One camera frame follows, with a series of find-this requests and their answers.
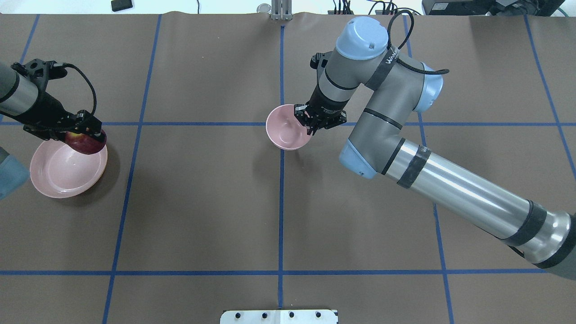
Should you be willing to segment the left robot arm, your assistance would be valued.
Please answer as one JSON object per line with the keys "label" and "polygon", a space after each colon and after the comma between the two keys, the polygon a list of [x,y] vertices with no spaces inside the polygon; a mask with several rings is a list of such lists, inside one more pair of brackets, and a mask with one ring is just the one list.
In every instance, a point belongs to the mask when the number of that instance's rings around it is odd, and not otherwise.
{"label": "left robot arm", "polygon": [[[88,84],[92,108],[67,111],[47,92],[49,81],[77,71]],[[34,59],[26,64],[1,65],[1,115],[19,122],[23,130],[43,141],[59,141],[76,153],[94,155],[106,148],[108,137],[95,116],[97,96],[86,74],[72,63]]]}

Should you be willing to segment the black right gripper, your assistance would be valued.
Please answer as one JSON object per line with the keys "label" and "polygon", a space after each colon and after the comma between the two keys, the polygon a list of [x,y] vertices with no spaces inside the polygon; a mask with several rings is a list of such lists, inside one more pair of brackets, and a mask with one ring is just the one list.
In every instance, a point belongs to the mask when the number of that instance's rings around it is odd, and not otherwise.
{"label": "black right gripper", "polygon": [[331,100],[315,86],[310,99],[305,104],[294,106],[294,116],[306,127],[306,134],[314,136],[319,129],[331,129],[347,122],[347,113],[344,107],[347,101]]}

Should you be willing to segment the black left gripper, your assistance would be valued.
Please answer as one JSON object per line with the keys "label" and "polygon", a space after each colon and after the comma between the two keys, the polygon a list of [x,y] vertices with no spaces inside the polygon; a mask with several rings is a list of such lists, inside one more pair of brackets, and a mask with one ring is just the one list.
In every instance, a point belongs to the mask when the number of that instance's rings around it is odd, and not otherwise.
{"label": "black left gripper", "polygon": [[22,115],[23,129],[42,140],[64,141],[66,132],[85,134],[90,144],[106,144],[107,135],[94,111],[81,109],[70,113],[50,94],[41,94]]}

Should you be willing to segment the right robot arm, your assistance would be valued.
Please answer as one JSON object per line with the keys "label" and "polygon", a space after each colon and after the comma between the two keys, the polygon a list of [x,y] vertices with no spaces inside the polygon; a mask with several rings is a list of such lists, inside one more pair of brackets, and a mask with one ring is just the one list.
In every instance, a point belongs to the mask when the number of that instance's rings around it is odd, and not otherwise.
{"label": "right robot arm", "polygon": [[575,158],[534,46],[530,20],[433,17],[411,20],[422,33],[392,40],[384,22],[354,17],[331,47],[311,58],[312,97],[300,123],[346,123],[358,90],[370,95],[337,139],[304,153],[298,189],[322,215],[401,216],[418,193],[460,215],[548,273],[575,279],[575,216],[550,209],[575,197]]}

